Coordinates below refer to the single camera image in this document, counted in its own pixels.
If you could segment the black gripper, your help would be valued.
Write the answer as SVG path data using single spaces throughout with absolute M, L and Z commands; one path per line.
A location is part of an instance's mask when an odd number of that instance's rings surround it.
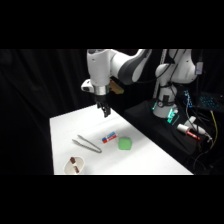
M 108 106 L 110 102 L 110 95 L 95 95 L 94 99 L 97 105 L 97 109 L 102 109 L 104 117 L 107 118 L 111 114 L 111 108 Z

